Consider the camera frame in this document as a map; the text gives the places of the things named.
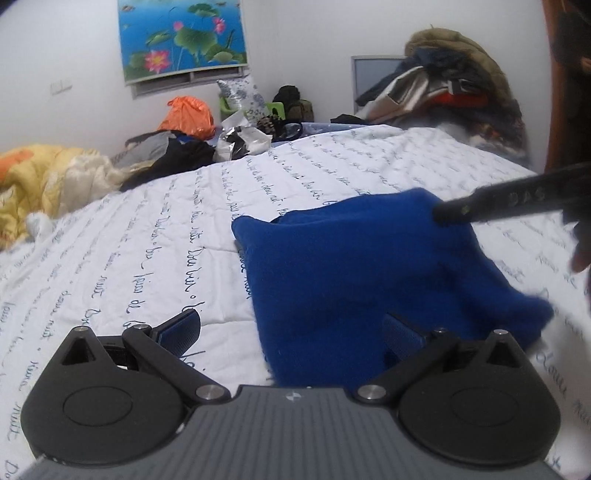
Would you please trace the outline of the blue fleece garment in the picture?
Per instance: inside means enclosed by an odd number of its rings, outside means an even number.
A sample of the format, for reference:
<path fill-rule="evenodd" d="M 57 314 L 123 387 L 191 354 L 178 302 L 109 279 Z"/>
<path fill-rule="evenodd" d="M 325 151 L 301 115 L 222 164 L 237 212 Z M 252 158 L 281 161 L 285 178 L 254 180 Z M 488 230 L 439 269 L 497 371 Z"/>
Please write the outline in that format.
<path fill-rule="evenodd" d="M 232 222 L 276 384 L 363 385 L 399 357 L 388 316 L 467 340 L 505 329 L 523 348 L 540 337 L 551 305 L 513 288 L 471 226 L 437 224 L 438 202 L 412 189 Z"/>

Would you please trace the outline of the pile of clothes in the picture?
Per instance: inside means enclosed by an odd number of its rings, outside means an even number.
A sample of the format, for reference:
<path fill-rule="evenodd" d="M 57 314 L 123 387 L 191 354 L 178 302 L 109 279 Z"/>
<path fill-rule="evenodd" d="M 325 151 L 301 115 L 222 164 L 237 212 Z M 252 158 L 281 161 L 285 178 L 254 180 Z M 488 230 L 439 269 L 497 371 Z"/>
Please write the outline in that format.
<path fill-rule="evenodd" d="M 522 111 L 504 71 L 458 31 L 414 33 L 399 66 L 356 98 L 356 107 L 366 124 L 439 128 L 469 146 L 529 163 Z"/>

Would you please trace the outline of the dark clothes on bed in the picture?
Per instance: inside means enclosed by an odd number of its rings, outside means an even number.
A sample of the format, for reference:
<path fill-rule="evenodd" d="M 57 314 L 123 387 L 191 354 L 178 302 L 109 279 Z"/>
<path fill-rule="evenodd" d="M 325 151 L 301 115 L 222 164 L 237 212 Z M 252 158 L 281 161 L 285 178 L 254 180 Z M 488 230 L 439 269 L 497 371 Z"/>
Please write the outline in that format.
<path fill-rule="evenodd" d="M 132 190 L 160 178 L 197 170 L 214 163 L 214 146 L 180 131 L 160 131 L 130 139 L 126 150 L 111 158 L 113 166 L 128 170 L 119 191 Z"/>

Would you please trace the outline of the white script-print bed sheet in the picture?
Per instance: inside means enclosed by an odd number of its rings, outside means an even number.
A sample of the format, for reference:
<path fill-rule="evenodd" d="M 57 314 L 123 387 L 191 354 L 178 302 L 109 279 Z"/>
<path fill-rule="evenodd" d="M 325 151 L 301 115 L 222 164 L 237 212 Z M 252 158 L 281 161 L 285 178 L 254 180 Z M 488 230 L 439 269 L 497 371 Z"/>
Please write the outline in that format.
<path fill-rule="evenodd" d="M 186 363 L 228 388 L 267 384 L 245 267 L 230 230 L 249 215 L 423 188 L 443 199 L 526 175 L 432 128 L 363 127 L 113 193 L 1 255 L 1 475 L 33 463 L 23 403 L 67 333 L 100 335 L 197 310 Z"/>

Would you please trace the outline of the yellow quilt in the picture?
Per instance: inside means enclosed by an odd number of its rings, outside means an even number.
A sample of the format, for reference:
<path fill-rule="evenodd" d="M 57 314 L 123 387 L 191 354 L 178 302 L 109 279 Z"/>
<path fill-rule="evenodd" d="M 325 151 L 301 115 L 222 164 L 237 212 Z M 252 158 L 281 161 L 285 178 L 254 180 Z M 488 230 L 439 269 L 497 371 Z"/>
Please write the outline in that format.
<path fill-rule="evenodd" d="M 33 144 L 2 153 L 1 248 L 28 236 L 29 214 L 57 219 L 119 189 L 131 173 L 96 150 Z"/>

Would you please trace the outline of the crumpled plastic bag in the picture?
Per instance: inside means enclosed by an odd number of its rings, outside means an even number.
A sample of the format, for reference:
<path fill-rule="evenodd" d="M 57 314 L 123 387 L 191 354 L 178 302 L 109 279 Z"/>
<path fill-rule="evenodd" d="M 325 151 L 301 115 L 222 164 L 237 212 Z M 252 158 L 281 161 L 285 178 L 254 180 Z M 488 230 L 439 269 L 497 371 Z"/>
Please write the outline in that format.
<path fill-rule="evenodd" d="M 252 126 L 242 111 L 235 112 L 221 122 L 213 159 L 220 163 L 262 154 L 270 149 L 272 138 Z"/>

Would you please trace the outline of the grey framed board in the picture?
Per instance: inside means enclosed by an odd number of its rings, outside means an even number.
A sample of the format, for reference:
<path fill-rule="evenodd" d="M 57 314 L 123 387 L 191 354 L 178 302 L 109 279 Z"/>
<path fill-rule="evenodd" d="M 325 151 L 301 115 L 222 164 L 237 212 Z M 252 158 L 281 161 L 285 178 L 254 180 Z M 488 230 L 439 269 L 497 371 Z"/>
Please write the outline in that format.
<path fill-rule="evenodd" d="M 351 58 L 353 74 L 353 111 L 358 111 L 356 104 L 363 93 L 377 84 L 382 78 L 393 73 L 405 59 L 398 55 L 359 55 Z"/>

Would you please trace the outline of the orange bag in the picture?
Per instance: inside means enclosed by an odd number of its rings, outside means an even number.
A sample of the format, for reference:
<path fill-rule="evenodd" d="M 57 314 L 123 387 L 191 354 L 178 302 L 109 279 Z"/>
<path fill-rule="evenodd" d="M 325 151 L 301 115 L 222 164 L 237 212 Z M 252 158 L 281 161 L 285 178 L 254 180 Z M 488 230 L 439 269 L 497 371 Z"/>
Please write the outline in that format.
<path fill-rule="evenodd" d="M 177 96 L 167 106 L 169 110 L 158 131 L 179 131 L 204 141 L 214 136 L 214 118 L 205 102 L 192 96 Z"/>

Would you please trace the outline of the green stool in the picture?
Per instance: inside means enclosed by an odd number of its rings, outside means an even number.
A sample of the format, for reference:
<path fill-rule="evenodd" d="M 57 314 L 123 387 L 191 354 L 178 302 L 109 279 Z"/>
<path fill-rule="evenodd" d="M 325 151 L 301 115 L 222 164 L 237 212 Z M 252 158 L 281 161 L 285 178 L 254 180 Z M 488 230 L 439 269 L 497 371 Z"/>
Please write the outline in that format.
<path fill-rule="evenodd" d="M 284 113 L 283 103 L 281 102 L 270 102 L 266 104 L 267 110 L 269 110 L 270 114 L 279 116 L 280 119 L 286 118 L 286 113 Z M 231 109 L 228 105 L 228 100 L 224 97 L 219 98 L 219 110 L 221 110 L 221 119 L 225 120 L 229 116 L 235 114 L 236 109 Z"/>

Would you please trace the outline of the floral pillow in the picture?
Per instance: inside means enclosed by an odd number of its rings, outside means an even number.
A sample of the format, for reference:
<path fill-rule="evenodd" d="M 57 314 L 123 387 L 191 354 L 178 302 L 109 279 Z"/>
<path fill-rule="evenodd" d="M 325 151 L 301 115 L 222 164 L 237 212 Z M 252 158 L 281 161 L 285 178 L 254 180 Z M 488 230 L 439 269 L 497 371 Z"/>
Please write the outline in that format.
<path fill-rule="evenodd" d="M 216 81 L 221 91 L 221 118 L 225 119 L 242 111 L 250 123 L 256 123 L 270 114 L 252 75 Z"/>

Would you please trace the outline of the lotus flower painting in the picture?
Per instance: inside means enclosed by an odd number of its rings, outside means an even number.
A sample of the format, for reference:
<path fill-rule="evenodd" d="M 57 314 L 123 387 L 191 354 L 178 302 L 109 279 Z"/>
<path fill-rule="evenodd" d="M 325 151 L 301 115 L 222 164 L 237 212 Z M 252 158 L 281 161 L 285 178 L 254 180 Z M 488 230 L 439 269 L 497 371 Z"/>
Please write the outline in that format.
<path fill-rule="evenodd" d="M 247 65 L 238 1 L 119 1 L 125 83 Z"/>

